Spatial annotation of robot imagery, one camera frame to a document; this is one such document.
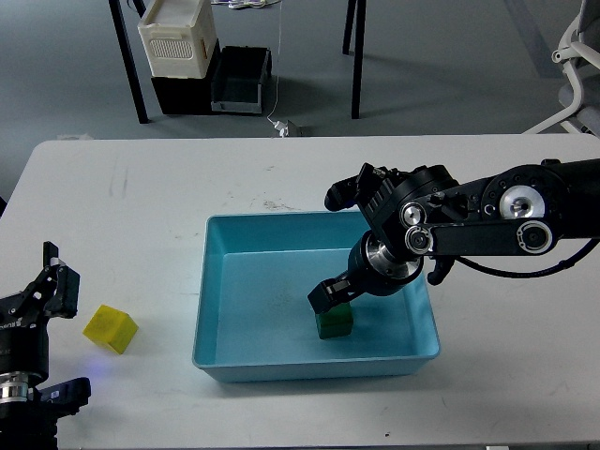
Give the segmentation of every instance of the white basket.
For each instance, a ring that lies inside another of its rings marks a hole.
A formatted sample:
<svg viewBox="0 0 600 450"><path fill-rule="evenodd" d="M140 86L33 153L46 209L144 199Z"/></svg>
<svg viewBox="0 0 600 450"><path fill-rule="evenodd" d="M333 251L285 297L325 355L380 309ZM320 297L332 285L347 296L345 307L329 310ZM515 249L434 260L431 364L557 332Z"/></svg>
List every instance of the white basket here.
<svg viewBox="0 0 600 450"><path fill-rule="evenodd" d="M210 0L154 0L138 31L153 76L206 76L217 46Z"/></svg>

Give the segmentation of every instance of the yellow cube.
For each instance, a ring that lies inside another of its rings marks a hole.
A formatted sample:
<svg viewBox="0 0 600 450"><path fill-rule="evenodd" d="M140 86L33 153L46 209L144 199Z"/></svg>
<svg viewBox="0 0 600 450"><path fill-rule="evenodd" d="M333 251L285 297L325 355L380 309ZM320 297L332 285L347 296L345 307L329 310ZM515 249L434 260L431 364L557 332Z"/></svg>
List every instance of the yellow cube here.
<svg viewBox="0 0 600 450"><path fill-rule="evenodd" d="M100 305L83 334L100 347L123 354L138 325L126 312Z"/></svg>

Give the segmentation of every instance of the white table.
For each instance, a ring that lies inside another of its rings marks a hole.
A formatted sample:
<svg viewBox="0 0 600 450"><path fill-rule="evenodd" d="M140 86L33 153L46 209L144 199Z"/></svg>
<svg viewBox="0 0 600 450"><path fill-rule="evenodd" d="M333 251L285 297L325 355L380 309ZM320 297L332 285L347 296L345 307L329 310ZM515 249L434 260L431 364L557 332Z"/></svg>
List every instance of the white table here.
<svg viewBox="0 0 600 450"><path fill-rule="evenodd" d="M0 219L0 296L38 273L44 240L82 276L78 316L49 325L48 383L92 384L59 421L62 448L600 441L598 250L536 280L454 268L429 289L442 353L409 377L220 384L191 363L210 216L323 210L365 161L467 182L595 157L600 142L574 135L45 142ZM102 303L140 326L121 356L82 335Z"/></svg>

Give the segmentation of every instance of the green cube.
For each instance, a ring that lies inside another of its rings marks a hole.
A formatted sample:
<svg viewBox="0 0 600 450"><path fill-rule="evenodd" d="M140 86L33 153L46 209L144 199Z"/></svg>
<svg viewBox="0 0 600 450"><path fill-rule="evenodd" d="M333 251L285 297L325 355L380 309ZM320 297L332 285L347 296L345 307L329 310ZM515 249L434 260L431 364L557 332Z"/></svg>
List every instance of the green cube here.
<svg viewBox="0 0 600 450"><path fill-rule="evenodd" d="M353 330L353 310L350 303L342 303L322 314L315 314L319 338L348 336Z"/></svg>

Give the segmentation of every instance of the gray floor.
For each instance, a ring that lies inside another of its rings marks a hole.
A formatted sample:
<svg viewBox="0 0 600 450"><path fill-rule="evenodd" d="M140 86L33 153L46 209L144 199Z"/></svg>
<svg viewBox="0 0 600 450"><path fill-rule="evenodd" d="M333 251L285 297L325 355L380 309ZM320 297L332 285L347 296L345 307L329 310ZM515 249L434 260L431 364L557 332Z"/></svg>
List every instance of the gray floor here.
<svg viewBox="0 0 600 450"><path fill-rule="evenodd" d="M136 13L123 1L149 125L139 125L108 3L0 3L0 196L47 140L274 136L265 115L164 116ZM374 0L367 6L363 116L350 119L353 59L341 54L346 0L213 7L221 46L277 55L274 119L308 136L519 133L560 109L549 63L580 0ZM267 107L273 107L275 83ZM49 173L59 177L60 173Z"/></svg>

